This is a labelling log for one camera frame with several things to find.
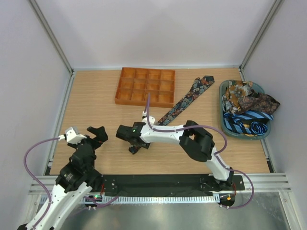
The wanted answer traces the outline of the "navy floral tie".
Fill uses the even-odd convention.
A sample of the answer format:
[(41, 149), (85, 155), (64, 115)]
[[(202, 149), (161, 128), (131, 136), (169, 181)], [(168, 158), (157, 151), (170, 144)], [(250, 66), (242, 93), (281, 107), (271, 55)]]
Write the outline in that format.
[(213, 76), (204, 76), (203, 78), (196, 78), (190, 88), (189, 92), (173, 107), (171, 108), (160, 120), (157, 125), (166, 126), (180, 115), (190, 104), (196, 100), (202, 93), (204, 93), (215, 82)]

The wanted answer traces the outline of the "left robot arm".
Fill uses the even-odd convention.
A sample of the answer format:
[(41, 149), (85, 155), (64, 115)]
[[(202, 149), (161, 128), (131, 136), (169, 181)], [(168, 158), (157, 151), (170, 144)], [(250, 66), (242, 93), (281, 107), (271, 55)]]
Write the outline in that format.
[(87, 131), (95, 137), (82, 135), (72, 126), (63, 135), (52, 138), (52, 141), (66, 141), (75, 152), (60, 170), (51, 191), (32, 174), (24, 162), (27, 173), (47, 193), (47, 200), (31, 221), (19, 226), (20, 230), (59, 230), (83, 197), (101, 188), (102, 175), (94, 168), (95, 150), (108, 140), (108, 136), (104, 126), (90, 126)]

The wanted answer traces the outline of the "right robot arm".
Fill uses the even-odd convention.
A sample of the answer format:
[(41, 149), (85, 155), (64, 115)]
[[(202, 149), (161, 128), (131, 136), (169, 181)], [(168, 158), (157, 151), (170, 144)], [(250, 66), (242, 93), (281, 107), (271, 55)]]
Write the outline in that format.
[(226, 148), (227, 140), (224, 139), (224, 146), (218, 151), (213, 135), (206, 128), (209, 127), (191, 120), (179, 126), (158, 126), (144, 119), (133, 126), (120, 125), (116, 137), (145, 149), (156, 142), (178, 144), (191, 159), (206, 163), (217, 186), (226, 190), (234, 183), (232, 168), (219, 156)]

